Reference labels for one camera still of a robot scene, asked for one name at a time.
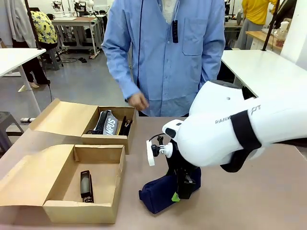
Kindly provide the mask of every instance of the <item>shirt sleeve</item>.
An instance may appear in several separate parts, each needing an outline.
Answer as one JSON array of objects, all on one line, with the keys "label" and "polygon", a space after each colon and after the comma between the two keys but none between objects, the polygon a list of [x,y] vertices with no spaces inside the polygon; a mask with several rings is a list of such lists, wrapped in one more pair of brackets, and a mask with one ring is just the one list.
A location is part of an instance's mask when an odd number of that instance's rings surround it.
[{"label": "shirt sleeve", "polygon": [[248,9],[248,0],[243,0],[242,1],[242,8],[243,8],[244,17],[246,17],[246,11]]},{"label": "shirt sleeve", "polygon": [[272,3],[274,5],[271,13],[273,14],[275,12],[275,9],[276,9],[276,4],[277,4],[277,0],[270,0],[270,3]]},{"label": "shirt sleeve", "polygon": [[224,1],[212,0],[211,13],[203,40],[200,88],[206,81],[215,80],[220,71],[225,48],[224,15]]},{"label": "shirt sleeve", "polygon": [[102,49],[107,57],[109,72],[119,84],[125,99],[140,91],[130,76],[128,65],[130,43],[124,4],[122,0],[116,0],[109,13]]}]

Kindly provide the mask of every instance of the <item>open cardboard box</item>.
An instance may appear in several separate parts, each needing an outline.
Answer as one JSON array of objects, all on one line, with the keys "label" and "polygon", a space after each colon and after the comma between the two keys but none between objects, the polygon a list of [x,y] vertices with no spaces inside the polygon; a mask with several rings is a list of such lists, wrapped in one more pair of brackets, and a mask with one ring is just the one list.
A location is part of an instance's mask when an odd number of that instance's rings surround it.
[{"label": "open cardboard box", "polygon": [[[118,120],[118,129],[124,116],[132,120],[128,136],[86,134],[96,126],[100,112],[111,110]],[[124,145],[129,154],[136,126],[134,107],[110,107],[62,102],[55,99],[30,125],[31,130],[81,137],[86,145]]]},{"label": "open cardboard box", "polygon": [[[123,145],[56,145],[24,157],[0,181],[0,206],[42,206],[54,223],[115,223]],[[81,172],[92,176],[94,203],[82,203]]]}]

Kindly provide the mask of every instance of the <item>navy blue pouch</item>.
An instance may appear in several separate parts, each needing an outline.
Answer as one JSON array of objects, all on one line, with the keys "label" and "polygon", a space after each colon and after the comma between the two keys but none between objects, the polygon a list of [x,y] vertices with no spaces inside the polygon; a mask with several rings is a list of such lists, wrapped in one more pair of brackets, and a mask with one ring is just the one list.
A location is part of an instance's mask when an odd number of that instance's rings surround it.
[{"label": "navy blue pouch", "polygon": [[[195,181],[193,192],[201,187],[201,169],[197,168],[191,175]],[[177,192],[177,176],[167,175],[144,185],[139,191],[140,200],[149,211],[156,214],[173,203],[172,197]]]}]

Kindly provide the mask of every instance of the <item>floral shirt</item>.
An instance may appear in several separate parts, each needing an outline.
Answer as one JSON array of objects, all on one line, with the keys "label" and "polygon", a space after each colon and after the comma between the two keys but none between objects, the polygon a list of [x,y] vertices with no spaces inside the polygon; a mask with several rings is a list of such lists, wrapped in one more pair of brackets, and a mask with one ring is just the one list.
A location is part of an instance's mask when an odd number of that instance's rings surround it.
[{"label": "floral shirt", "polygon": [[58,36],[48,16],[39,11],[31,11],[31,14],[38,35],[38,40],[48,44],[56,43]]}]

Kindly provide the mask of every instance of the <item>stool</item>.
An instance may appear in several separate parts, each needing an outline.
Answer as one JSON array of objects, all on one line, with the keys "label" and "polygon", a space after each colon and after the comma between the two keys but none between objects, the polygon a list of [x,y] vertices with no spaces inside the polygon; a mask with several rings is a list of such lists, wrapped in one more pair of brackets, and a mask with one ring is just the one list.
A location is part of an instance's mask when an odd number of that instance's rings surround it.
[{"label": "stool", "polygon": [[12,143],[6,133],[6,129],[11,124],[16,124],[21,133],[24,133],[17,121],[9,112],[0,112],[0,147],[4,152],[9,150],[9,148],[12,146]]}]

